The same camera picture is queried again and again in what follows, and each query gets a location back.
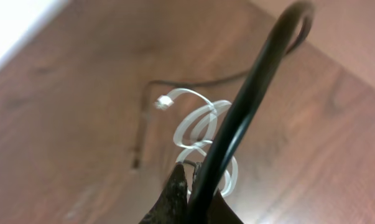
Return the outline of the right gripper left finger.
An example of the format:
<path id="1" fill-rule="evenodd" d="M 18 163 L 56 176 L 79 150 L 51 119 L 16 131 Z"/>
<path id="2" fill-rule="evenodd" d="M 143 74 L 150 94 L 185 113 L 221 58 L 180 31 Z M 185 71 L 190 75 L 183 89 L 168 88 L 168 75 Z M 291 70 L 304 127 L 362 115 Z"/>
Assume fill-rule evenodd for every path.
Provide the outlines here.
<path id="1" fill-rule="evenodd" d="M 181 163 L 176 163 L 154 206 L 139 224 L 183 223 L 187 210 L 187 179 Z"/>

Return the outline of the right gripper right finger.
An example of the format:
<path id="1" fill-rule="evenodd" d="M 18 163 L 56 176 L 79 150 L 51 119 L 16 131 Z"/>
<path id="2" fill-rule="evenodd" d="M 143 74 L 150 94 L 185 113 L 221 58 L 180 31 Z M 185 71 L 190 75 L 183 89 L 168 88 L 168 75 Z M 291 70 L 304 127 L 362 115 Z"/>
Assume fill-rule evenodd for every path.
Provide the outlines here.
<path id="1" fill-rule="evenodd" d="M 237 214 L 225 202 L 218 184 L 221 180 L 221 171 L 226 166 L 216 170 L 215 162 L 205 161 L 202 172 L 202 162 L 194 162 L 193 172 L 193 223 L 225 223 L 242 224 Z"/>

